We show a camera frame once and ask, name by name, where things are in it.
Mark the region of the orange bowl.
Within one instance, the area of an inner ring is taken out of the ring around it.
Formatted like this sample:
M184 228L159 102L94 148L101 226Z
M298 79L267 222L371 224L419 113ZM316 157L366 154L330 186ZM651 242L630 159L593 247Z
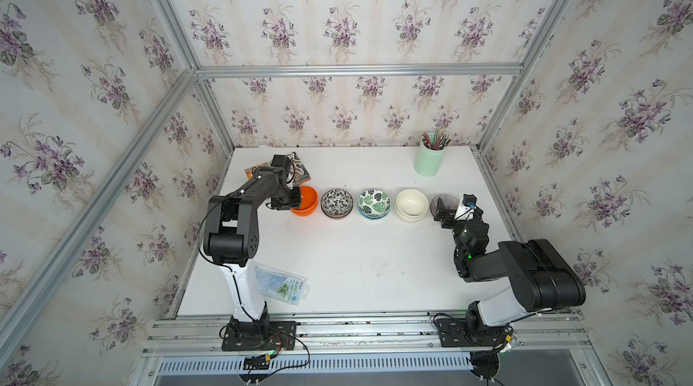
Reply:
M300 186L300 189L300 206L298 208L293 208L292 212L296 216L309 216L316 210L319 203L319 196L317 191L313 187Z

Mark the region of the purple glass bowl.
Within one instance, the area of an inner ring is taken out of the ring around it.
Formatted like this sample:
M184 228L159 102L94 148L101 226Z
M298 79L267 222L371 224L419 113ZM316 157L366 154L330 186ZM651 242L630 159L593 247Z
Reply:
M458 205L459 199L456 196L451 196L448 194L438 195L431 200L430 212L435 220L437 220L440 214L443 216L447 216L448 214L455 216L458 210Z

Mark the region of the dark patterned bowl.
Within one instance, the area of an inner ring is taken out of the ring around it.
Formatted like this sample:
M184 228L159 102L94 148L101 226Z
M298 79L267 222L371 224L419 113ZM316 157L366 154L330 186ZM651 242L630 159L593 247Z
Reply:
M354 207L353 196L341 188L333 188L321 196L321 211L332 219L348 216Z

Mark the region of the large cream bowl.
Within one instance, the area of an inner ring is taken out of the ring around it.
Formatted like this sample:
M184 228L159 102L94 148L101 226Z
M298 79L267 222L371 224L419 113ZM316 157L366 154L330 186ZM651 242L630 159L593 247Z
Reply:
M405 189L395 199L395 212L404 222L414 223L422 220L429 211L429 201L416 189Z

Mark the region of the green leaf bowl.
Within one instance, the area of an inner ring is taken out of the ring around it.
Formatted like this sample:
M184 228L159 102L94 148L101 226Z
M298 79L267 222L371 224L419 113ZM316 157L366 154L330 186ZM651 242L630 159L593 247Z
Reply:
M357 198L357 210L367 219L377 220L387 216L391 198L380 189L368 189Z

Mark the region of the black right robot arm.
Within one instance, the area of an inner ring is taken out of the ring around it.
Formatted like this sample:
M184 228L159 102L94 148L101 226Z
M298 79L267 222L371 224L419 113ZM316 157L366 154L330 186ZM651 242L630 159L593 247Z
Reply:
M463 281L509 281L507 289L468 306L468 330L500 328L535 313L585 303L587 293L577 272L548 240L506 241L492 252L487 250L490 225L476 196L465 194L458 205L437 196L431 202L431 214L443 229L452 231L453 263Z

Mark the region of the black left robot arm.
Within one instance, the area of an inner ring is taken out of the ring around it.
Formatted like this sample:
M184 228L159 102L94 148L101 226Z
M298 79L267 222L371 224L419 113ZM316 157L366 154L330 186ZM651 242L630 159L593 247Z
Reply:
M267 340L271 331L268 308L254 271L260 243L258 209L267 203L274 211L297 209L301 191L292 176L287 155L275 155L267 167L235 191L209 200L200 230L202 258L223 273L234 304L227 333Z

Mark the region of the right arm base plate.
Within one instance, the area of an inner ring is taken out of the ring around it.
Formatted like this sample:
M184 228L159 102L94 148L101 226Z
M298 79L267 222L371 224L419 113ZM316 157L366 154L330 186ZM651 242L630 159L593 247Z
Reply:
M463 318L452 317L445 313L433 316L431 323L438 331L442 347L490 346L497 348L509 342L514 333L513 328L509 324L487 326L482 321L478 305L478 302L470 304Z

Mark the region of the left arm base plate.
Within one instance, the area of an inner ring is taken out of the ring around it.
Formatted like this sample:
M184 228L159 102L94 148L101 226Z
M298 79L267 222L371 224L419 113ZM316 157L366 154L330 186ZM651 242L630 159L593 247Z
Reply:
M294 321L272 321L268 317L253 322L231 317L219 330L221 348L225 352L293 350L297 326Z

